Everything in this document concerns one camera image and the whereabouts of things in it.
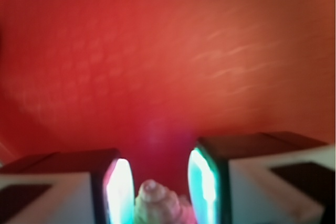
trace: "red wall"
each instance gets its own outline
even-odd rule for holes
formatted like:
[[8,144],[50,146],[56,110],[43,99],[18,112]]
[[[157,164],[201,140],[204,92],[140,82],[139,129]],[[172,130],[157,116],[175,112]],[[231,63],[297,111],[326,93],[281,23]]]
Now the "red wall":
[[0,159],[117,147],[187,192],[202,134],[335,138],[335,0],[0,0]]

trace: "white light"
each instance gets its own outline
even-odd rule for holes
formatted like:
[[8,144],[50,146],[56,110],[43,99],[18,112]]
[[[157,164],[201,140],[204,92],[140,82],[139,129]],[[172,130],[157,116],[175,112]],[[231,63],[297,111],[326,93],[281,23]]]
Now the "white light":
[[191,151],[191,159],[198,165],[202,172],[203,198],[208,202],[214,202],[216,199],[215,176],[205,158],[197,151]]
[[118,159],[106,186],[111,224],[133,224],[134,186],[130,164]]

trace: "glowing light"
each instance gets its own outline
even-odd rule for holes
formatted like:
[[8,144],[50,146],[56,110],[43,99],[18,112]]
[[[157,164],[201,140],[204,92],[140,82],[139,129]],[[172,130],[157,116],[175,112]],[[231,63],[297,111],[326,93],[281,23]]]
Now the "glowing light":
[[198,223],[217,223],[215,175],[198,148],[189,157],[188,181]]
[[111,224],[133,224],[134,185],[130,164],[118,159],[106,186]]

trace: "textured surface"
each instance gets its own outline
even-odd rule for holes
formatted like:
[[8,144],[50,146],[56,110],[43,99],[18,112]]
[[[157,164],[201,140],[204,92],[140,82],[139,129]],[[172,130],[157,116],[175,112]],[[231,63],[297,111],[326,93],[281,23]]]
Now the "textured surface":
[[333,142],[335,0],[0,0],[0,151],[117,147],[186,192],[196,136]]

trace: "pink object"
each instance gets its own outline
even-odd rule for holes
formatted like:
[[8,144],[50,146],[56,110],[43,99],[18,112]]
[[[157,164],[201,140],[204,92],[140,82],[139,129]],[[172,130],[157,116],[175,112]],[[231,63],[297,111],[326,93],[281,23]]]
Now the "pink object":
[[135,199],[134,223],[196,224],[191,204],[167,187],[146,180]]

